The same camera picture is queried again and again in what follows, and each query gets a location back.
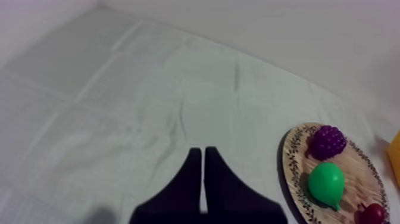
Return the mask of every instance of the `white tablecloth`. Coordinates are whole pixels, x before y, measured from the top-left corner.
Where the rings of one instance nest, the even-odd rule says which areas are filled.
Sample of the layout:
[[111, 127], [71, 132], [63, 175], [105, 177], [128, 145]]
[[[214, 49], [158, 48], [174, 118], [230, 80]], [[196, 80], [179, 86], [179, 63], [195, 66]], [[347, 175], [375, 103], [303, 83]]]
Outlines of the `white tablecloth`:
[[[0, 223], [127, 223], [190, 147], [209, 145], [295, 223], [277, 150], [303, 122], [337, 126], [365, 151], [384, 181], [391, 220], [400, 221], [384, 151], [396, 129], [231, 48], [95, 10], [0, 74]], [[205, 210], [204, 193], [201, 204]]]

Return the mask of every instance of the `toy lime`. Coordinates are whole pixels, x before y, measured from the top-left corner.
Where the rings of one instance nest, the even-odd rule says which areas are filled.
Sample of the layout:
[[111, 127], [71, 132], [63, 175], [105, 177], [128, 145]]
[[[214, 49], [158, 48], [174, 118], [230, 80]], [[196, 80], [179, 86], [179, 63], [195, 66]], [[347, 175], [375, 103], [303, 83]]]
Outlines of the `toy lime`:
[[321, 163], [311, 172], [308, 189], [315, 199], [338, 211], [345, 189], [345, 176], [337, 165]]

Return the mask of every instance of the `red fruit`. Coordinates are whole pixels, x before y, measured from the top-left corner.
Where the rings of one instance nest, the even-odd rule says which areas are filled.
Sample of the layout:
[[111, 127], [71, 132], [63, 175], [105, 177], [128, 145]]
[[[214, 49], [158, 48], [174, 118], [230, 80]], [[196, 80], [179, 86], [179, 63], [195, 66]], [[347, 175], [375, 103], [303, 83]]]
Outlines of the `red fruit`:
[[379, 204], [370, 204], [360, 215], [360, 224], [382, 224], [385, 210]]

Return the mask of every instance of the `round wooden plate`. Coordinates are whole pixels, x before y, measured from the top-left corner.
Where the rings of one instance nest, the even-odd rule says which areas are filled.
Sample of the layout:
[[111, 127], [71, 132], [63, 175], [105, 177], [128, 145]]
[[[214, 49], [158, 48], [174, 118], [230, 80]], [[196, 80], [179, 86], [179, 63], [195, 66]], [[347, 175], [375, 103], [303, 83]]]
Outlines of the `round wooden plate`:
[[366, 155], [347, 139], [344, 151], [325, 162], [338, 165], [346, 179], [340, 210], [319, 203], [308, 192], [307, 180], [313, 168], [321, 163], [309, 155], [308, 144], [319, 123], [304, 123], [287, 134], [283, 145], [283, 173], [289, 192], [307, 223], [356, 223], [361, 203], [368, 206], [379, 203], [385, 209], [385, 221], [389, 221], [388, 198], [379, 175]]

